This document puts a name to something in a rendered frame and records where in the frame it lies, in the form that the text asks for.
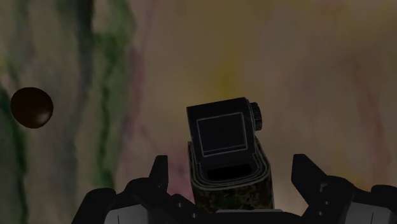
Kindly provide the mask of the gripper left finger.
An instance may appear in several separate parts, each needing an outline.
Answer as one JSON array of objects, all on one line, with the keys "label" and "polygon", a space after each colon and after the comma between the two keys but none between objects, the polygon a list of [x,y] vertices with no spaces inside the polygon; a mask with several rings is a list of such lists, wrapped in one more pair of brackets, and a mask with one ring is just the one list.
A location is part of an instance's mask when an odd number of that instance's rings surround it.
[{"label": "gripper left finger", "polygon": [[112,188],[89,191],[71,224],[199,224],[199,210],[181,195],[167,193],[168,158],[155,158],[147,178],[131,180],[117,194]]}]

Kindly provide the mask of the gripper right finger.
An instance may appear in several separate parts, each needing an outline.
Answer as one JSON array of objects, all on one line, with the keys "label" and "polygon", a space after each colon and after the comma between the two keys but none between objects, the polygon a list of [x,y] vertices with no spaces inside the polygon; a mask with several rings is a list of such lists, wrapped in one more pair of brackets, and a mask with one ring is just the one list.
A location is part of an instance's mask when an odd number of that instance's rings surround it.
[{"label": "gripper right finger", "polygon": [[325,174],[308,156],[293,155],[291,182],[308,204],[306,224],[397,224],[397,187],[357,188]]}]

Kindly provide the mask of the dark brown ball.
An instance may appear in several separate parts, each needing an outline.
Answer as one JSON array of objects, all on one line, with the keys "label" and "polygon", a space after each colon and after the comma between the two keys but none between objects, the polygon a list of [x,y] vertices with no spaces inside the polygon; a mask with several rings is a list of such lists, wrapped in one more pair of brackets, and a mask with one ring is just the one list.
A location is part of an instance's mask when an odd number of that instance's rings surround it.
[{"label": "dark brown ball", "polygon": [[38,129],[52,117],[53,102],[45,91],[36,87],[24,87],[12,95],[10,109],[19,124]]}]

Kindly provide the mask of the black smartwatch on patterned stand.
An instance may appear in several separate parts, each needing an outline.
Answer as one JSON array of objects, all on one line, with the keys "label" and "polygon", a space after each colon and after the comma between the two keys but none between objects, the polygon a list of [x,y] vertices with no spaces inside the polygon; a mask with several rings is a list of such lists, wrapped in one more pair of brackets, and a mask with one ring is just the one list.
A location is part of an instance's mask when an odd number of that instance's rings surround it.
[{"label": "black smartwatch on patterned stand", "polygon": [[195,204],[209,213],[273,209],[271,167],[256,136],[259,105],[240,97],[189,106],[186,113]]}]

